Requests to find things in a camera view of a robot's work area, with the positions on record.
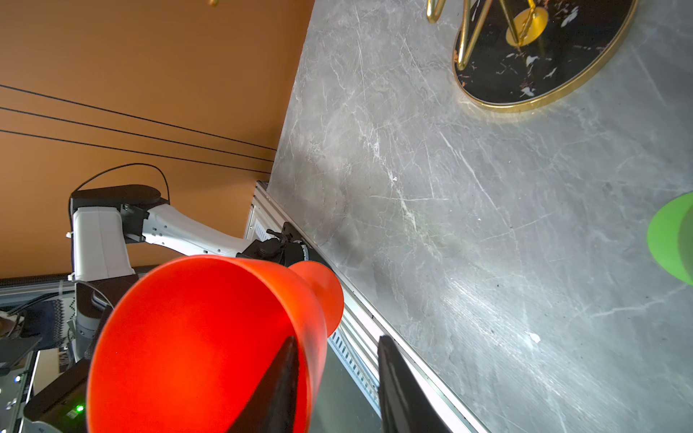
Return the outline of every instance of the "gold rim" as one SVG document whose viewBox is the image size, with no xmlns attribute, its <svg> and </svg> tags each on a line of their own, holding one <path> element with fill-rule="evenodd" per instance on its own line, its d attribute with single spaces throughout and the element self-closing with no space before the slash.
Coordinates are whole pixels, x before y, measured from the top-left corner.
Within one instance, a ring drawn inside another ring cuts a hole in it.
<svg viewBox="0 0 693 433">
<path fill-rule="evenodd" d="M 455 66 L 455 50 L 453 49 L 453 73 L 455 74 L 455 82 L 457 82 L 457 86 L 464 92 L 465 95 L 473 103 L 476 105 L 491 110 L 493 112 L 499 112 L 499 113 L 520 113 L 520 112 L 526 112 L 531 109 L 536 109 L 539 107 L 543 107 L 544 105 L 553 103 L 562 97 L 568 95 L 578 87 L 582 86 L 585 84 L 590 78 L 595 76 L 599 70 L 604 67 L 604 65 L 611 60 L 614 54 L 616 54 L 616 51 L 618 48 L 623 44 L 623 40 L 626 38 L 626 34 L 628 33 L 628 29 L 630 29 L 631 24 L 633 23 L 633 17 L 635 16 L 635 7 L 638 4 L 638 0 L 635 0 L 632 5 L 631 9 L 628 12 L 628 17 L 626 18 L 626 21 L 623 23 L 621 26 L 621 29 L 618 30 L 618 33 L 616 36 L 613 38 L 611 43 L 606 47 L 604 52 L 594 59 L 592 63 L 590 63 L 585 69 L 582 70 L 579 74 L 577 74 L 573 79 L 570 81 L 564 83 L 560 87 L 557 87 L 556 89 L 551 90 L 550 92 L 543 94 L 542 96 L 539 96 L 538 98 L 530 99 L 523 101 L 521 103 L 512 103 L 512 104 L 489 104 L 483 100 L 477 99 L 474 96 L 470 95 L 462 86 L 462 84 L 459 82 L 459 79 L 457 78 L 457 67 Z M 455 42 L 457 41 L 457 35 L 459 32 L 462 30 L 462 27 L 460 26 L 460 30 L 457 31 L 455 34 Z"/>
</svg>

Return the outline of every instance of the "metal frame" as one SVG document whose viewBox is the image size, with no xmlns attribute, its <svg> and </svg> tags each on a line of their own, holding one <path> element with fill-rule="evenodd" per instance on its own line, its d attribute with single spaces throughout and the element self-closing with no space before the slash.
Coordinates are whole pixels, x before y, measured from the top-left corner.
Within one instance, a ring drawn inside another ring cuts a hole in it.
<svg viewBox="0 0 693 433">
<path fill-rule="evenodd" d="M 333 349 L 337 346 L 337 356 L 348 371 L 355 378 L 355 382 L 364 393 L 364 396 L 376 408 L 373 400 L 373 392 L 369 381 L 377 382 L 378 378 L 378 339 L 382 335 L 391 336 L 398 344 L 402 356 L 421 386 L 431 405 L 435 408 L 443 422 L 452 432 L 464 433 L 489 433 L 486 426 L 476 415 L 455 395 L 455 393 L 441 380 L 440 377 L 426 364 L 416 351 L 404 340 L 404 338 L 385 320 L 385 318 L 368 302 L 361 291 L 334 263 L 326 257 L 315 243 L 289 215 L 272 199 L 261 183 L 255 188 L 251 210 L 248 217 L 245 236 L 247 239 L 257 236 L 258 225 L 264 229 L 279 230 L 281 225 L 288 221 L 292 223 L 301 235 L 318 251 L 335 270 L 344 290 L 344 316 L 342 323 L 337 328 L 335 335 L 330 337 Z M 345 350 L 349 357 L 344 355 L 337 345 L 336 339 L 341 339 L 346 344 Z"/>
</svg>

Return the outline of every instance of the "metal edge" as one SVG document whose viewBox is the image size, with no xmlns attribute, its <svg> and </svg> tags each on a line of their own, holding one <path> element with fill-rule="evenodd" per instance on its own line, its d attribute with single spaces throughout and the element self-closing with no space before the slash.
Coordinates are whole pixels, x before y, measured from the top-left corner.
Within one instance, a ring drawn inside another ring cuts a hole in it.
<svg viewBox="0 0 693 433">
<path fill-rule="evenodd" d="M 567 83 L 563 84 L 560 87 L 557 87 L 556 89 L 551 90 L 550 92 L 543 94 L 541 96 L 538 96 L 533 99 L 529 99 L 526 101 L 523 101 L 521 103 L 513 103 L 513 104 L 491 104 L 488 102 L 485 102 L 483 100 L 477 99 L 474 96 L 470 95 L 462 86 L 462 84 L 459 82 L 459 79 L 457 79 L 457 67 L 455 66 L 455 48 L 453 48 L 453 74 L 455 75 L 455 82 L 457 83 L 457 86 L 462 90 L 462 92 L 477 106 L 481 108 L 485 108 L 487 110 L 490 110 L 492 112 L 499 112 L 499 113 L 521 113 L 521 112 L 526 112 L 529 110 L 533 110 L 539 107 L 543 107 L 544 105 L 549 105 L 550 103 L 556 102 L 557 100 L 563 98 L 564 96 L 567 96 L 568 94 L 572 93 L 574 90 L 578 89 L 580 86 L 588 82 L 601 68 L 604 67 L 604 65 L 611 60 L 611 58 L 616 54 L 616 51 L 618 51 L 618 48 L 621 47 L 623 44 L 623 41 L 626 39 L 626 35 L 628 34 L 628 30 L 630 27 L 633 25 L 634 17 L 635 17 L 635 7 L 638 5 L 638 0 L 633 0 L 633 3 L 631 4 L 631 9 L 628 11 L 628 17 L 626 18 L 626 21 L 623 23 L 621 26 L 621 29 L 618 30 L 618 33 L 616 33 L 616 36 L 613 38 L 611 43 L 606 47 L 606 50 L 592 61 L 585 69 L 583 69 L 580 73 L 578 73 L 571 81 L 568 81 Z M 457 36 L 459 35 L 460 30 L 455 33 L 455 42 L 457 41 Z"/>
<path fill-rule="evenodd" d="M 312 239 L 296 225 L 293 219 L 276 204 L 267 190 L 257 184 L 254 198 L 265 207 L 267 211 L 274 213 L 273 218 L 291 222 L 319 253 L 320 248 Z M 381 335 L 389 335 L 398 344 L 401 353 L 410 365 L 414 377 L 421 385 L 424 394 L 431 405 L 453 432 L 490 433 L 484 423 L 457 397 L 443 380 L 428 366 L 426 361 L 404 340 L 404 338 L 387 322 L 387 320 L 373 307 L 363 294 L 350 282 L 350 280 L 334 265 L 325 255 L 323 258 L 333 268 L 335 274 L 344 288 L 344 303 L 361 327 L 369 336 L 369 340 L 377 345 Z"/>
</svg>

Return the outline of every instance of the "white speck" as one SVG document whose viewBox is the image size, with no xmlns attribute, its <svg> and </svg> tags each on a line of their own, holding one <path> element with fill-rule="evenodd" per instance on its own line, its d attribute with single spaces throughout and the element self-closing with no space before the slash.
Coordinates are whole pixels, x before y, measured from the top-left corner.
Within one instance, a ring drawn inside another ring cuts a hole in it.
<svg viewBox="0 0 693 433">
<path fill-rule="evenodd" d="M 575 18 L 577 17 L 577 10 L 578 10 L 578 8 L 579 8 L 579 6 L 575 6 L 575 7 L 572 9 L 572 11 L 570 11 L 570 15 L 568 15 L 567 17 L 565 17 L 565 19 L 564 19 L 563 22 L 561 23 L 561 27 L 565 27 L 566 24 L 568 24 L 569 22 L 571 22 L 573 19 L 575 19 Z"/>
<path fill-rule="evenodd" d="M 549 78 L 549 77 L 554 76 L 554 72 L 556 72 L 556 69 L 558 69 L 558 67 L 553 68 L 553 70 L 551 72 L 544 75 L 544 78 Z"/>
<path fill-rule="evenodd" d="M 529 88 L 529 86 L 523 87 L 522 89 L 520 89 L 520 91 L 527 96 L 534 96 L 534 92 L 532 91 L 532 89 Z"/>
</svg>

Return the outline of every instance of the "marble surface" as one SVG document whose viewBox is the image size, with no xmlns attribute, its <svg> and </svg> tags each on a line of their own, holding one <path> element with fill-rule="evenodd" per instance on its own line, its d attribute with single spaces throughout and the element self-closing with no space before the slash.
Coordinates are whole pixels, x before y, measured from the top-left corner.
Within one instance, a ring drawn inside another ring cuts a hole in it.
<svg viewBox="0 0 693 433">
<path fill-rule="evenodd" d="M 693 3 L 524 114 L 473 106 L 461 1 L 316 0 L 270 194 L 494 433 L 690 432 L 693 288 L 653 262 L 693 190 Z"/>
</svg>

